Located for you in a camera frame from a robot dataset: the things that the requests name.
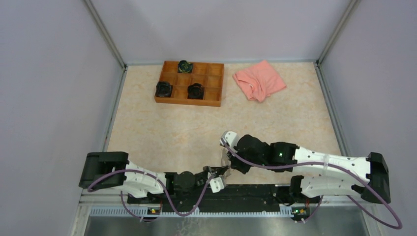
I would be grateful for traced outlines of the metal key holder plate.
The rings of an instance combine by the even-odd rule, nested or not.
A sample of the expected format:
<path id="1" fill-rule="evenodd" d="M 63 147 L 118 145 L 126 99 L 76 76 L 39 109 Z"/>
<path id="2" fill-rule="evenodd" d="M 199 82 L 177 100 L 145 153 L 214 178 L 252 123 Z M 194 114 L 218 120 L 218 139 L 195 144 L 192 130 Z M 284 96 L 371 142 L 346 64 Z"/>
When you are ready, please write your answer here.
<path id="1" fill-rule="evenodd" d="M 228 152 L 229 151 L 227 149 L 222 149 L 222 155 L 220 160 L 221 166 L 228 166 L 228 169 L 225 172 L 225 175 L 227 176 L 231 175 L 231 162 L 228 157 Z"/>

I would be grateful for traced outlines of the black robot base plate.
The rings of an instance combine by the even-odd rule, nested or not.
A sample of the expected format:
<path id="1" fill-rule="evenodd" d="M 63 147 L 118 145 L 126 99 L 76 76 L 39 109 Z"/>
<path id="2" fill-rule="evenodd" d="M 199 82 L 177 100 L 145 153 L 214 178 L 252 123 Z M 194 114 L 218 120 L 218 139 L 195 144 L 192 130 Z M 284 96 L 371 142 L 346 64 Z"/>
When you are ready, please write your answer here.
<path id="1" fill-rule="evenodd" d="M 202 192 L 202 187 L 189 193 L 179 194 L 170 191 L 174 207 L 179 212 L 189 212 L 195 206 Z M 230 184 L 218 193 L 207 188 L 198 205 L 199 212 L 205 213 L 246 213 L 246 212 L 278 212 L 292 204 L 317 204 L 320 197 L 308 198 L 301 193 L 292 192 L 289 185 L 275 184 Z M 165 193 L 151 194 L 145 198 L 129 196 L 127 203 L 131 205 L 162 206 L 162 212 L 174 212 Z"/>

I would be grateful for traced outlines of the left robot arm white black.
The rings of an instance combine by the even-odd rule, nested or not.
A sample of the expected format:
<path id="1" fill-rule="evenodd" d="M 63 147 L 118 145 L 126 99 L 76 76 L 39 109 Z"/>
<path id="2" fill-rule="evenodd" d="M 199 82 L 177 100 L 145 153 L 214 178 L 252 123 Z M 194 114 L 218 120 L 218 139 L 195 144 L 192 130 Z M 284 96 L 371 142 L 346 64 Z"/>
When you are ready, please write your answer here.
<path id="1" fill-rule="evenodd" d="M 123 151 L 90 152 L 86 156 L 79 187 L 90 192 L 99 189 L 117 189 L 145 203 L 152 203 L 158 194 L 168 191 L 170 196 L 188 195 L 205 185 L 219 192 L 225 186 L 229 166 L 209 167 L 194 174 L 189 171 L 153 172 L 134 164 Z"/>

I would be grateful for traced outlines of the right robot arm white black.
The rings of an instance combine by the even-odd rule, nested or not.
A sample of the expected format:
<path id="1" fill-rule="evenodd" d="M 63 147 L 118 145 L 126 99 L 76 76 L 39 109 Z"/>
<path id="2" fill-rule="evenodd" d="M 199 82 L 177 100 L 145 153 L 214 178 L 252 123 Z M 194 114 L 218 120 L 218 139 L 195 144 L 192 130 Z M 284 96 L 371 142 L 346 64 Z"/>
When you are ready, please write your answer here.
<path id="1" fill-rule="evenodd" d="M 382 154 L 350 157 L 313 151 L 286 142 L 265 143 L 244 135 L 220 139 L 231 168 L 245 174 L 251 167 L 293 173 L 289 198 L 295 203 L 317 196 L 350 195 L 375 204 L 390 203 L 389 170 Z"/>

